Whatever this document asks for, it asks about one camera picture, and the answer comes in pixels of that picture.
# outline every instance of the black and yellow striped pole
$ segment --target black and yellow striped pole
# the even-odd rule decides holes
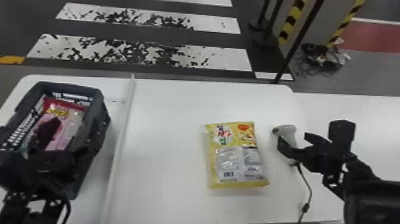
[[[0,55],[0,64],[22,64],[24,57]]]
[[[351,9],[350,13],[343,19],[342,23],[340,24],[339,28],[333,34],[332,38],[329,40],[329,43],[326,45],[328,47],[332,47],[336,40],[342,35],[345,31],[347,25],[350,23],[351,19],[355,16],[356,12],[361,8],[361,6],[365,3],[365,0],[356,0],[353,8]]]
[[[304,36],[308,29],[310,28],[311,24],[313,23],[315,17],[317,16],[319,10],[321,9],[322,5],[324,4],[325,0],[316,0],[314,6],[312,7],[312,10],[310,14],[308,15],[307,19],[305,20],[305,23],[303,25],[303,28],[300,30],[299,35],[297,36],[295,42],[293,43],[292,47],[290,48],[289,53],[287,54],[282,68],[279,70],[279,72],[276,74],[275,79],[271,82],[272,84],[278,84],[279,80],[282,78],[283,73],[287,69],[291,59],[295,55],[296,51],[300,47],[301,42],[304,39]]]
[[[282,31],[279,33],[279,44],[286,44],[293,32],[296,22],[301,18],[307,0],[295,0],[292,9],[283,25]]]

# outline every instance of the product package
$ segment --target product package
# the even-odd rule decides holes
[[[268,185],[253,122],[205,126],[210,136],[211,188],[253,188]]]
[[[44,98],[42,117],[32,127],[20,150],[64,150],[82,124],[86,106]]]

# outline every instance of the crosswalk stripe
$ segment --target crosswalk stripe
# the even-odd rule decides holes
[[[91,21],[131,26],[149,26],[240,34],[236,18],[165,11],[66,3],[56,16],[60,20]]]
[[[157,0],[157,1],[184,2],[184,3],[192,3],[192,4],[218,5],[218,6],[224,6],[224,7],[232,7],[231,0]]]
[[[267,79],[267,80],[274,80],[276,76],[276,72],[271,73],[271,72],[256,71],[254,74],[257,79]],[[294,79],[290,73],[284,73],[280,80],[293,81]]]
[[[43,34],[27,58],[252,71],[245,49]]]

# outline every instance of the black metal frame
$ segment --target black metal frame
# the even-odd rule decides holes
[[[283,76],[283,73],[285,72],[286,68],[288,67],[291,59],[295,55],[296,51],[300,47],[301,42],[304,39],[305,34],[307,33],[308,29],[310,28],[311,24],[313,23],[315,17],[317,16],[319,10],[321,9],[322,5],[324,4],[325,0],[316,0],[314,6],[312,7],[312,10],[310,14],[308,15],[303,28],[300,30],[299,35],[297,36],[294,44],[290,48],[289,53],[287,54],[282,68],[279,70],[279,72],[276,74],[275,79],[271,82],[271,84],[279,84],[280,79]]]
[[[253,31],[261,31],[264,30],[265,24],[268,24],[268,20],[265,18],[265,13],[267,12],[268,6],[270,5],[270,0],[264,0],[264,4],[262,5],[262,9],[256,21],[249,21],[248,26]]]
[[[278,39],[272,34],[272,29],[275,24],[276,18],[278,17],[280,8],[282,7],[282,3],[283,3],[283,0],[276,1],[271,19],[268,22],[268,26],[265,29],[264,33],[253,33],[252,34],[252,40],[258,46],[260,46],[262,48],[271,48],[271,47],[277,46],[279,44]]]

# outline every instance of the black cable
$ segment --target black cable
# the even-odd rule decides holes
[[[299,173],[300,173],[301,178],[303,179],[303,181],[304,181],[305,184],[307,185],[308,191],[310,192],[310,194],[309,194],[309,196],[308,196],[307,203],[305,203],[305,204],[303,205],[303,208],[301,208],[301,214],[300,214],[299,220],[297,221],[297,224],[300,224],[301,221],[302,221],[302,219],[303,219],[303,217],[304,217],[304,214],[308,212],[308,209],[310,209],[311,199],[313,198],[313,189],[311,189],[310,184],[309,184],[308,181],[306,180],[306,178],[305,178],[305,176],[304,176],[304,174],[303,174],[303,171],[302,171],[302,169],[301,169],[301,165],[300,165],[299,162],[296,163],[296,167],[297,167],[297,170],[298,170]]]
[[[65,203],[66,207],[67,207],[67,211],[65,213],[64,219],[62,220],[61,224],[66,224],[68,221],[68,218],[71,215],[71,202],[70,200],[67,198],[67,196],[65,195],[65,193],[58,189],[56,186],[54,186],[52,183],[42,180],[41,185],[44,186],[46,189],[48,189],[49,191],[51,191],[53,194],[61,197],[61,200]]]

